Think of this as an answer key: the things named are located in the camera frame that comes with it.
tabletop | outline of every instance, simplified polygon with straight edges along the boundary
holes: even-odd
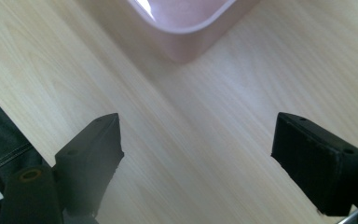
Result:
[[[102,224],[335,223],[270,153],[281,111],[358,147],[358,0],[261,0],[186,64],[116,1],[0,1],[0,106],[51,165],[118,112]]]

pink container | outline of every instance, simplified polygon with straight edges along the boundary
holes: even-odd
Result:
[[[202,54],[260,0],[118,0],[175,62]]]

wooden table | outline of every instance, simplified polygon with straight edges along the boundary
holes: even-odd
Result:
[[[335,223],[270,152],[280,111],[358,146],[358,0],[261,0],[188,64],[115,1],[0,1],[0,106],[50,164],[119,113],[102,224]]]

plastic container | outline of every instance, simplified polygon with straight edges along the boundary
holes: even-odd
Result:
[[[186,63],[209,48],[259,0],[118,0],[154,45]]]

pink bowl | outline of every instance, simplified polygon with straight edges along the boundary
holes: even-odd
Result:
[[[259,0],[119,0],[155,46],[173,61],[202,54]]]

